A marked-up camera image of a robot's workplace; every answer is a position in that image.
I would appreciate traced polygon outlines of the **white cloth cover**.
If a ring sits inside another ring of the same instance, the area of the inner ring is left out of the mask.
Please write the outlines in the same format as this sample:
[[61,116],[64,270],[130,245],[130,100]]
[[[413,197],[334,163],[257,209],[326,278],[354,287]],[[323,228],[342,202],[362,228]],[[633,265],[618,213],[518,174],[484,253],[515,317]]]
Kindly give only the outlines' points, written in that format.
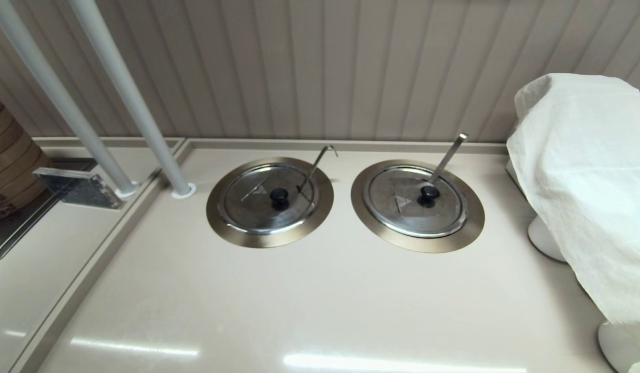
[[515,95],[517,180],[583,289],[640,348],[640,91],[552,73]]

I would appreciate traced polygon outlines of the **thick white support pole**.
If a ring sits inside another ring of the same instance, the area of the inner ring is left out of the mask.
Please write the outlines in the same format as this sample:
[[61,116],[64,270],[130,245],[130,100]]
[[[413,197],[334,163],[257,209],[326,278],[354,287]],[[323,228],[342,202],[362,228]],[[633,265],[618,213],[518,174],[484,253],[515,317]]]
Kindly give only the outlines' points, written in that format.
[[159,161],[161,170],[172,186],[172,197],[178,200],[189,198],[196,191],[196,185],[187,182],[172,151],[164,141],[164,137],[101,15],[97,2],[95,0],[69,0],[69,2],[128,113]]

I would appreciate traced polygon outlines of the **bamboo steamer stack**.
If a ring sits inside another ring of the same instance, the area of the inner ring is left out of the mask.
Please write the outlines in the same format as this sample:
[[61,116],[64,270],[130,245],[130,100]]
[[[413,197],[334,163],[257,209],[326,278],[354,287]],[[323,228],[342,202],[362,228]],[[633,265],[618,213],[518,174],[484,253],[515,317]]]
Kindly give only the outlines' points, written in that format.
[[0,220],[33,203],[45,186],[33,174],[52,167],[47,156],[0,100]]

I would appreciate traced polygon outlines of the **steel lid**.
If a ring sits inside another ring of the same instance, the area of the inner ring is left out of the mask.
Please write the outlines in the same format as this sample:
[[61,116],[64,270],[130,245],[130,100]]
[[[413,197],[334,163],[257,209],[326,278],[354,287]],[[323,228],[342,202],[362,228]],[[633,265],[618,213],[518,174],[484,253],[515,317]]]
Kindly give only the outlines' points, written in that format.
[[466,196],[454,182],[420,165],[377,164],[367,172],[362,200],[384,226],[414,238],[450,236],[467,222]]
[[270,235],[305,222],[318,199],[306,170],[289,163],[265,163],[231,177],[220,193],[218,210],[237,231]]

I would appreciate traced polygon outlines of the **thin white support pole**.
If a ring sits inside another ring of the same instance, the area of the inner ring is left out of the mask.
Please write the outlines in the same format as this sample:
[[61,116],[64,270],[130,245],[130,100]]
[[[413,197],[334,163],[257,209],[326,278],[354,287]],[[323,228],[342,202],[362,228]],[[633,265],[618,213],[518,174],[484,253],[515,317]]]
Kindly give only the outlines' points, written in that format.
[[129,187],[132,180],[104,146],[97,132],[64,87],[18,15],[11,0],[0,0],[0,28],[44,90],[48,99],[54,104],[76,137],[80,139],[81,144],[113,181],[116,188],[125,190]]

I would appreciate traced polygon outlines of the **steel lid, flat-ladle pot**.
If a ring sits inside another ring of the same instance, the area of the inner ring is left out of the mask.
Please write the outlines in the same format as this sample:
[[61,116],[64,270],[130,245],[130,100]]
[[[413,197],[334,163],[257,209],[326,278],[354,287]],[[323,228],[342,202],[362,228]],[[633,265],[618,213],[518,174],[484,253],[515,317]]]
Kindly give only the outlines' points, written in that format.
[[384,226],[414,238],[450,236],[467,222],[466,196],[454,182],[420,165],[377,164],[367,172],[362,200]]

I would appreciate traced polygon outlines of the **white round appliance base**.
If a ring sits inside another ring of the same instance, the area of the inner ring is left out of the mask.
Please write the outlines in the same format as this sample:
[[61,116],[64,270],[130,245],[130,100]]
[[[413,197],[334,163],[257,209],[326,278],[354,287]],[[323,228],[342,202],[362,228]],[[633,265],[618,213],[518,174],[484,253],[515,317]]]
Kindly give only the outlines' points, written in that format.
[[608,321],[597,330],[600,350],[616,373],[628,373],[633,364],[640,362],[640,348],[628,333]]
[[562,255],[559,246],[552,237],[547,225],[540,216],[536,216],[528,227],[529,241],[543,255],[566,264],[566,259]]

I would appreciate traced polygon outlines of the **steel ladle with hooked handle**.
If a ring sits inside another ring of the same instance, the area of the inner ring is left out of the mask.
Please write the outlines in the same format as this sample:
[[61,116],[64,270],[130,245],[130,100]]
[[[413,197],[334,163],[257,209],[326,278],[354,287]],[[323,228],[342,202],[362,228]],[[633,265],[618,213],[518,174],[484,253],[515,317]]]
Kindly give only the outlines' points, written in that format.
[[305,179],[303,179],[303,182],[301,182],[301,184],[299,184],[297,186],[297,191],[299,193],[302,193],[303,190],[305,189],[306,184],[310,181],[310,179],[312,178],[312,176],[314,175],[315,171],[318,168],[318,165],[320,163],[320,161],[322,160],[323,156],[328,152],[328,151],[333,151],[334,155],[336,157],[338,157],[338,151],[336,150],[336,148],[332,145],[332,144],[327,144],[326,146],[324,146],[322,148],[322,150],[320,151],[320,153],[318,154],[317,158],[315,159],[315,162],[312,164],[312,167],[310,168],[310,171],[308,171],[305,175]]

